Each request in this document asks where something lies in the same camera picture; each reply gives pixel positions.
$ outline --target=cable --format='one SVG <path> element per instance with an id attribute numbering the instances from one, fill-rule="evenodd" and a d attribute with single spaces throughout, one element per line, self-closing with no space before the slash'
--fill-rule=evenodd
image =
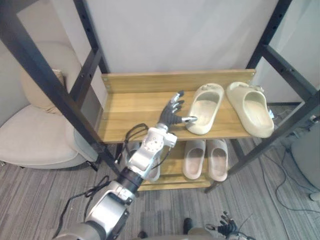
<path id="1" fill-rule="evenodd" d="M 243 221 L 243 223 L 241 223 L 238 232 L 240 232 L 240 229 L 242 228 L 242 226 L 246 223 L 246 221 L 248 221 L 249 218 L 251 218 L 251 216 L 252 216 L 253 214 L 254 214 L 254 213 L 251 213 L 250 216 L 248 216 L 248 217 Z"/>
<path id="2" fill-rule="evenodd" d="M 85 206 L 85 210 L 84 210 L 84 214 L 83 214 L 83 221 L 85 221 L 85 218 L 86 218 L 86 216 L 87 216 L 87 211 L 88 211 L 89 205 L 90 205 L 92 199 L 94 198 L 95 194 L 96 194 L 97 192 L 99 192 L 101 189 L 103 189 L 104 187 L 108 186 L 108 185 L 110 184 L 110 182 L 111 182 L 111 181 L 109 181 L 109 176 L 108 176 L 108 175 L 105 175 L 105 176 L 99 181 L 99 183 L 98 183 L 96 186 L 90 188 L 88 191 L 84 191 L 84 192 L 81 192 L 81 193 L 79 193 L 79 194 L 76 194 L 76 195 L 70 197 L 70 198 L 67 200 L 67 202 L 66 202 L 66 204 L 65 204 L 65 206 L 64 206 L 64 208 L 63 208 L 63 211 L 62 211 L 62 213 L 61 213 L 61 215 L 60 215 L 60 217 L 59 217 L 59 225 L 58 225 L 58 227 L 57 227 L 57 229 L 56 229 L 56 231 L 55 231 L 52 239 L 54 239 L 56 236 L 58 236 L 58 234 L 59 234 L 60 231 L 61 231 L 61 228 L 62 228 L 63 223 L 64 223 L 64 216 L 65 216 L 65 214 L 66 214 L 66 211 L 67 211 L 67 209 L 68 209 L 68 206 L 69 206 L 69 203 L 71 202 L 71 200 L 76 199 L 76 198 L 78 198 L 78 197 L 80 197 L 80 196 L 83 196 L 83 195 L 84 195 L 86 198 L 89 198 L 89 201 L 87 202 L 87 204 L 86 204 L 86 206 Z"/>
<path id="3" fill-rule="evenodd" d="M 298 165 L 297 165 L 297 161 L 296 161 L 296 159 L 295 159 L 295 157 L 294 157 L 294 155 L 293 155 L 293 153 L 292 153 L 291 148 L 289 149 L 289 152 L 290 152 L 290 156 L 291 156 L 291 158 L 293 159 L 293 162 L 294 162 L 295 166 L 299 169 L 299 167 L 298 167 Z M 294 180 L 293 177 L 291 177 L 291 176 L 288 174 L 288 171 L 287 171 L 287 175 L 288 175 L 289 178 L 291 178 L 292 180 Z M 307 188 L 307 189 L 308 189 L 309 191 L 311 191 L 311 192 L 314 192 L 314 193 L 320 192 L 320 189 L 319 189 L 319 188 L 317 188 L 317 187 L 314 186 L 312 183 L 310 183 L 308 179 L 306 179 L 306 180 L 307 180 L 308 183 L 309 183 L 310 185 L 312 185 L 316 190 L 309 189 L 309 188 L 307 188 L 306 186 L 302 186 L 302 185 L 300 185 L 300 184 L 299 184 L 299 185 L 300 185 L 301 187 Z"/>
<path id="4" fill-rule="evenodd" d="M 131 134 L 135 129 L 137 128 L 141 128 L 141 127 L 144 127 L 143 129 Z M 130 153 L 130 150 L 128 148 L 128 143 L 129 143 L 129 140 L 131 138 L 133 138 L 135 135 L 139 134 L 139 133 L 142 133 L 143 131 L 148 131 L 149 127 L 145 124 L 145 123 L 139 123 L 135 126 L 133 126 L 126 134 L 125 134 L 125 139 L 124 139 L 124 142 L 123 142 L 123 146 L 122 146 L 122 150 L 121 150 L 121 153 L 117 156 L 116 160 L 115 160 L 115 163 L 118 163 L 119 162 L 119 159 L 121 158 L 121 156 L 123 155 L 124 153 L 124 150 L 127 152 L 129 158 L 132 157 L 131 153 Z"/>
<path id="5" fill-rule="evenodd" d="M 287 153 L 287 152 L 284 151 L 283 158 L 282 158 L 282 160 L 281 160 L 281 164 L 283 164 L 283 162 L 284 162 L 284 159 L 285 159 L 285 157 L 286 157 L 286 153 Z M 280 184 L 276 187 L 275 192 L 274 192 L 274 193 L 275 193 L 275 197 L 276 197 L 277 201 L 281 204 L 281 206 L 283 206 L 284 208 L 286 208 L 287 210 L 290 210 L 290 211 L 295 211 L 295 212 L 298 212 L 298 211 L 299 211 L 299 212 L 300 212 L 300 211 L 302 211 L 302 212 L 314 212 L 314 213 L 319 213 L 319 214 L 320 214 L 320 211 L 316 211 L 316 210 L 290 208 L 290 207 L 284 205 L 283 202 L 280 201 L 280 199 L 279 199 L 279 197 L 278 197 L 278 190 L 279 190 L 279 188 L 280 188 L 280 187 L 286 182 L 286 180 L 287 180 L 286 171 L 285 171 L 277 162 L 275 162 L 273 159 L 271 159 L 268 155 L 266 155 L 265 153 L 264 153 L 263 155 L 264 155 L 265 157 L 267 157 L 268 160 L 270 160 L 270 161 L 272 161 L 274 164 L 276 164 L 276 165 L 279 167 L 279 169 L 282 171 L 283 175 L 284 175 L 284 180 L 282 181 L 282 183 L 280 183 Z M 271 195 L 271 192 L 270 192 L 270 189 L 269 189 L 269 187 L 268 187 L 268 184 L 267 184 L 267 181 L 266 181 L 266 177 L 265 177 L 265 169 L 264 169 L 264 167 L 263 167 L 263 165 L 262 165 L 262 160 L 261 160 L 260 158 L 259 158 L 259 163 L 260 163 L 260 167 L 261 167 L 261 170 L 262 170 L 262 176 L 263 176 L 263 181 L 264 181 L 265 187 L 267 188 L 267 191 L 268 191 L 269 196 L 270 196 L 270 198 L 271 198 L 271 200 L 272 200 L 272 203 L 273 203 L 273 205 L 274 205 L 274 207 L 275 207 L 275 209 L 276 209 L 276 211 L 277 211 L 277 213 L 278 213 L 278 215 L 279 215 L 279 217 L 280 217 L 280 219 L 281 219 L 282 225 L 283 225 L 283 227 L 284 227 L 284 229 L 285 229 L 286 236 L 287 236 L 288 239 L 290 239 L 290 238 L 289 238 L 288 231 L 287 231 L 287 228 L 286 228 L 286 225 L 285 225 L 285 223 L 284 223 L 284 220 L 283 220 L 283 218 L 282 218 L 282 216 L 281 216 L 281 214 L 280 214 L 280 212 L 279 212 L 279 210 L 278 210 L 278 208 L 277 208 L 277 206 L 276 206 L 276 203 L 275 203 L 274 199 L 272 198 L 272 195 Z"/>
<path id="6" fill-rule="evenodd" d="M 286 175 L 287 175 L 292 181 L 294 181 L 295 184 L 297 184 L 299 187 L 301 187 L 301 188 L 303 188 L 303 189 L 306 189 L 306 190 L 308 190 L 308 191 L 310 191 L 310 192 L 312 192 L 312 193 L 316 193 L 316 192 L 317 192 L 317 191 L 312 190 L 311 188 L 309 188 L 309 187 L 307 187 L 307 186 L 301 185 L 300 183 L 298 183 L 297 180 L 295 180 L 292 176 L 290 176 L 290 175 L 288 174 L 288 170 L 286 169 L 284 162 L 285 162 L 285 161 L 284 161 L 284 159 L 283 159 L 283 161 L 281 162 L 281 166 L 283 167 Z"/>
<path id="7" fill-rule="evenodd" d="M 284 152 L 284 155 L 283 155 L 283 158 L 282 158 L 282 160 L 281 160 L 282 163 L 283 163 L 283 161 L 284 161 L 284 159 L 285 159 L 286 154 L 287 154 L 287 152 L 285 151 L 285 152 Z M 278 197 L 278 190 L 279 190 L 279 188 L 286 182 L 286 180 L 287 180 L 287 174 L 286 174 L 285 170 L 283 170 L 283 168 L 282 168 L 276 161 L 274 161 L 273 159 L 271 159 L 268 155 L 266 155 L 266 154 L 264 154 L 264 155 L 265 155 L 270 161 L 272 161 L 274 164 L 276 164 L 276 165 L 279 167 L 279 169 L 281 169 L 281 171 L 282 171 L 282 173 L 283 173 L 283 175 L 284 175 L 284 180 L 283 180 L 282 183 L 280 183 L 280 184 L 276 187 L 276 189 L 275 189 L 275 196 L 276 196 L 276 199 L 278 200 L 278 202 L 279 202 L 284 208 L 286 208 L 286 209 L 288 209 L 288 210 L 291 210 L 291 211 L 296 211 L 296 212 L 298 212 L 298 211 L 306 211 L 306 212 L 313 212 L 313 213 L 318 213 L 318 214 L 320 214 L 320 211 L 316 211 L 316 210 L 312 210 L 312 209 L 294 209 L 294 208 L 290 208 L 290 207 L 286 206 L 283 202 L 280 201 L 280 199 L 279 199 L 279 197 Z"/>
<path id="8" fill-rule="evenodd" d="M 269 187 L 268 187 L 268 184 L 267 184 L 267 181 L 266 181 L 266 177 L 265 177 L 265 169 L 264 169 L 264 167 L 263 167 L 263 165 L 262 165 L 262 161 L 261 161 L 261 158 L 260 158 L 260 157 L 259 157 L 259 163 L 260 163 L 260 167 L 261 167 L 261 170 L 262 170 L 262 178 L 263 178 L 265 187 L 266 187 L 266 189 L 267 189 L 267 191 L 268 191 L 268 193 L 269 193 L 269 196 L 270 196 L 270 198 L 271 198 L 271 201 L 272 201 L 272 203 L 273 203 L 273 206 L 274 206 L 276 212 L 278 213 L 278 215 L 279 215 L 279 217 L 280 217 L 280 220 L 281 220 L 281 222 L 282 222 L 283 228 L 284 228 L 284 230 L 285 230 L 286 237 L 287 237 L 288 240 L 290 240 L 290 237 L 289 237 L 288 230 L 287 230 L 287 227 L 286 227 L 286 225 L 285 225 L 285 222 L 284 222 L 284 220 L 283 220 L 283 218 L 282 218 L 282 216 L 281 216 L 281 214 L 280 214 L 280 212 L 279 212 L 279 210 L 278 210 L 278 208 L 277 208 L 277 205 L 276 205 L 274 199 L 272 198 L 271 192 L 270 192 L 270 190 L 269 190 Z"/>
<path id="9" fill-rule="evenodd" d="M 276 113 L 275 115 L 282 115 L 282 114 L 284 114 L 284 113 L 286 113 L 286 112 L 291 113 L 291 112 L 292 112 L 292 110 L 291 110 L 291 109 L 286 109 L 286 110 L 284 110 L 284 111 L 283 111 L 283 112 L 281 112 L 281 113 Z"/>
<path id="10" fill-rule="evenodd" d="M 164 158 L 162 159 L 162 161 L 160 163 L 158 163 L 157 165 L 155 165 L 152 169 L 155 169 L 156 167 L 159 167 L 166 159 L 167 157 L 169 156 L 169 154 L 171 153 L 171 150 L 172 150 L 172 147 L 169 148 L 169 150 L 166 152 Z"/>

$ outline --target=robotic arm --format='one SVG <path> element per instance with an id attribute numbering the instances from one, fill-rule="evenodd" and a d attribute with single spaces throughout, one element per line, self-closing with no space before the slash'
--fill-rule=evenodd
<path id="1" fill-rule="evenodd" d="M 114 240 L 129 216 L 127 206 L 134 198 L 152 164 L 164 146 L 173 148 L 177 137 L 168 133 L 170 125 L 194 122 L 195 116 L 181 117 L 183 91 L 176 93 L 163 109 L 155 127 L 149 128 L 141 147 L 132 155 L 127 166 L 108 186 L 105 194 L 92 208 L 85 222 L 78 223 L 59 234 L 55 240 Z"/>

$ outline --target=wire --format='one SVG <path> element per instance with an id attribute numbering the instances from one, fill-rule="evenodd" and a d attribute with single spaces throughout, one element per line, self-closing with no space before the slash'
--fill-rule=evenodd
<path id="1" fill-rule="evenodd" d="M 316 193 L 316 192 L 317 192 L 317 191 L 312 190 L 311 188 L 309 188 L 309 187 L 307 187 L 307 186 L 301 185 L 300 183 L 298 183 L 297 180 L 295 180 L 292 176 L 290 176 L 290 175 L 288 174 L 288 170 L 286 169 L 284 162 L 285 162 L 285 161 L 284 161 L 284 159 L 283 159 L 283 161 L 281 162 L 281 166 L 283 167 L 286 175 L 287 175 L 292 181 L 294 181 L 295 184 L 297 184 L 299 187 L 301 187 L 301 188 L 303 188 L 303 189 L 306 189 L 306 190 L 308 190 L 308 191 L 310 191 L 310 192 L 312 192 L 312 193 Z"/>
<path id="2" fill-rule="evenodd" d="M 286 109 L 286 110 L 284 110 L 283 112 L 281 112 L 281 113 L 276 113 L 275 115 L 282 115 L 282 114 L 284 114 L 284 113 L 286 113 L 286 112 L 289 112 L 289 113 L 291 113 L 292 112 L 292 110 L 291 109 Z"/>
<path id="3" fill-rule="evenodd" d="M 283 161 L 284 161 L 284 159 L 285 159 L 285 157 L 286 157 L 286 154 L 287 154 L 287 152 L 284 151 L 284 155 L 283 155 L 283 158 L 282 158 L 282 160 L 281 160 L 281 163 L 283 163 Z M 294 209 L 294 208 L 291 208 L 291 207 L 286 206 L 282 201 L 280 201 L 279 196 L 278 196 L 278 190 L 279 190 L 279 188 L 280 188 L 280 187 L 286 182 L 286 180 L 287 180 L 286 171 L 279 165 L 279 163 L 277 163 L 276 161 L 274 161 L 273 159 L 271 159 L 271 158 L 270 158 L 268 155 L 266 155 L 265 153 L 264 153 L 264 156 L 266 156 L 270 161 L 272 161 L 274 164 L 276 164 L 276 165 L 279 167 L 279 169 L 282 171 L 283 175 L 284 175 L 284 179 L 283 179 L 282 183 L 280 183 L 280 184 L 276 187 L 276 189 L 275 189 L 275 197 L 276 197 L 276 199 L 278 200 L 278 202 L 279 202 L 284 208 L 286 208 L 286 209 L 288 209 L 288 210 L 291 210 L 291 211 L 295 211 L 295 212 L 305 211 L 305 212 L 313 212 L 313 213 L 318 213 L 318 214 L 320 214 L 320 211 L 316 211 L 316 210 L 312 210 L 312 209 Z"/>
<path id="4" fill-rule="evenodd" d="M 143 129 L 131 134 L 135 129 L 138 129 L 138 128 L 141 128 L 141 127 L 144 127 Z M 125 134 L 125 139 L 124 139 L 124 142 L 123 142 L 123 146 L 122 146 L 122 150 L 121 150 L 121 153 L 118 155 L 118 157 L 116 158 L 115 162 L 118 163 L 119 162 L 119 159 L 121 158 L 121 156 L 123 155 L 124 151 L 127 152 L 129 158 L 132 157 L 131 153 L 130 153 L 130 150 L 128 148 L 128 143 L 129 143 L 129 140 L 132 139 L 135 135 L 139 134 L 139 133 L 142 133 L 143 131 L 147 131 L 149 129 L 149 127 L 145 124 L 145 123 L 139 123 L 135 126 L 133 126 L 126 134 Z"/>
<path id="5" fill-rule="evenodd" d="M 269 193 L 269 196 L 270 196 L 270 198 L 271 198 L 271 201 L 272 201 L 272 203 L 273 203 L 273 206 L 274 206 L 276 212 L 278 213 L 278 215 L 279 215 L 279 217 L 280 217 L 281 223 L 282 223 L 283 228 L 284 228 L 284 230 L 285 230 L 286 237 L 287 237 L 288 240 L 290 240 L 290 237 L 289 237 L 288 230 L 287 230 L 287 227 L 286 227 L 286 225 L 285 225 L 285 222 L 284 222 L 284 220 L 283 220 L 283 218 L 282 218 L 282 216 L 281 216 L 281 214 L 280 214 L 280 212 L 279 212 L 279 210 L 278 210 L 278 208 L 277 208 L 277 205 L 276 205 L 274 199 L 272 198 L 271 192 L 270 192 L 270 190 L 269 190 L 269 187 L 268 187 L 268 184 L 267 184 L 267 181 L 266 181 L 266 177 L 265 177 L 265 169 L 264 169 L 264 167 L 263 167 L 263 165 L 262 165 L 262 161 L 261 161 L 261 158 L 260 158 L 260 157 L 259 157 L 259 163 L 260 163 L 260 167 L 261 167 L 261 170 L 262 170 L 262 178 L 263 178 L 265 187 L 266 187 L 266 189 L 267 189 L 267 191 L 268 191 L 268 193 Z"/>
<path id="6" fill-rule="evenodd" d="M 171 150 L 172 150 L 172 147 L 169 148 L 169 150 L 166 152 L 164 158 L 162 159 L 162 161 L 160 163 L 158 163 L 157 165 L 155 165 L 152 169 L 155 169 L 156 167 L 159 167 L 166 159 L 167 157 L 169 156 L 169 154 L 171 153 Z"/>
<path id="7" fill-rule="evenodd" d="M 243 223 L 241 223 L 238 232 L 240 232 L 240 229 L 242 228 L 242 226 L 246 223 L 246 221 L 247 221 L 249 218 L 251 218 L 251 216 L 252 216 L 253 214 L 254 214 L 254 213 L 251 213 L 250 216 L 248 216 L 248 217 L 243 221 Z"/>
<path id="8" fill-rule="evenodd" d="M 76 199 L 76 198 L 78 198 L 78 197 L 80 197 L 80 196 L 83 196 L 83 195 L 84 195 L 86 198 L 89 198 L 89 201 L 87 202 L 87 204 L 86 204 L 86 206 L 85 206 L 85 210 L 84 210 L 84 214 L 83 214 L 83 221 L 85 221 L 85 218 L 86 218 L 86 216 L 87 216 L 87 211 L 88 211 L 89 205 L 90 205 L 91 201 L 93 200 L 95 194 L 96 194 L 97 192 L 99 192 L 101 189 L 103 189 L 104 187 L 108 186 L 108 185 L 110 184 L 110 182 L 111 182 L 111 181 L 109 181 L 109 176 L 108 176 L 108 175 L 105 175 L 105 176 L 99 181 L 99 183 L 98 183 L 96 186 L 90 188 L 90 189 L 87 190 L 87 191 L 81 192 L 81 193 L 79 193 L 79 194 L 76 194 L 76 195 L 70 197 L 70 198 L 67 200 L 67 202 L 66 202 L 66 204 L 65 204 L 65 206 L 64 206 L 64 208 L 63 208 L 63 211 L 62 211 L 62 213 L 61 213 L 61 215 L 60 215 L 60 217 L 59 217 L 59 225 L 58 225 L 58 227 L 57 227 L 57 229 L 56 229 L 56 231 L 55 231 L 52 239 L 54 239 L 56 236 L 58 236 L 58 234 L 59 234 L 60 231 L 61 231 L 61 228 L 62 228 L 63 223 L 64 223 L 64 216 L 65 216 L 65 214 L 66 214 L 66 211 L 67 211 L 67 209 L 68 209 L 68 206 L 69 206 L 71 200 Z"/>

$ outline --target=floor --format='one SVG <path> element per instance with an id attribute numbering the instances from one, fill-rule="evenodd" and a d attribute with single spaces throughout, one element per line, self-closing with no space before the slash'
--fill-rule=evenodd
<path id="1" fill-rule="evenodd" d="M 283 118 L 281 115 L 278 117 L 278 121 Z M 237 157 L 230 142 L 227 143 L 232 165 Z M 257 139 L 241 140 L 245 152 L 251 150 L 255 143 Z M 280 163 L 284 152 L 285 148 L 277 143 L 265 154 Z M 275 198 L 275 188 L 284 176 L 264 155 L 260 159 L 272 198 L 263 181 L 260 163 L 255 160 L 208 194 L 200 188 L 141 192 L 129 207 L 130 217 L 118 239 L 134 238 L 140 230 L 149 236 L 181 234 L 186 217 L 191 217 L 198 227 L 207 223 L 218 224 L 224 210 L 232 214 L 238 226 L 251 215 L 241 232 L 257 240 L 288 239 L 284 225 L 291 240 L 319 239 L 320 214 L 282 207 Z M 284 162 L 292 177 L 316 190 L 302 176 L 289 154 L 286 154 Z M 62 170 L 22 169 L 11 164 L 0 167 L 0 240 L 51 239 L 67 199 L 97 184 L 106 174 L 111 179 L 115 177 L 104 162 L 98 172 L 86 165 Z M 291 208 L 320 211 L 320 202 L 311 201 L 309 193 L 288 179 L 278 195 Z M 102 194 L 103 191 L 94 197 L 93 204 Z M 71 202 L 62 229 L 82 221 L 86 203 L 86 198 Z"/>

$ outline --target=robotic hand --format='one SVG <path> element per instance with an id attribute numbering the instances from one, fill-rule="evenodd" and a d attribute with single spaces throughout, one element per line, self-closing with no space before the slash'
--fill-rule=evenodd
<path id="1" fill-rule="evenodd" d="M 206 224 L 205 228 L 210 231 L 217 231 L 218 233 L 225 236 L 227 240 L 255 240 L 251 236 L 247 236 L 242 232 L 239 232 L 243 223 L 246 222 L 246 219 L 240 229 L 237 227 L 235 220 L 226 212 L 223 211 L 224 215 L 221 215 L 222 220 L 220 221 L 221 225 L 216 226 L 212 224 Z"/>
<path id="2" fill-rule="evenodd" d="M 132 155 L 127 166 L 108 186 L 105 194 L 91 209 L 83 223 L 59 234 L 55 240 L 114 240 L 120 234 L 129 216 L 127 210 L 143 179 L 164 146 L 173 148 L 177 137 L 168 133 L 171 125 L 194 122 L 195 116 L 177 116 L 184 103 L 179 100 L 183 91 L 176 93 L 164 107 L 155 127 L 148 129 L 141 147 Z"/>

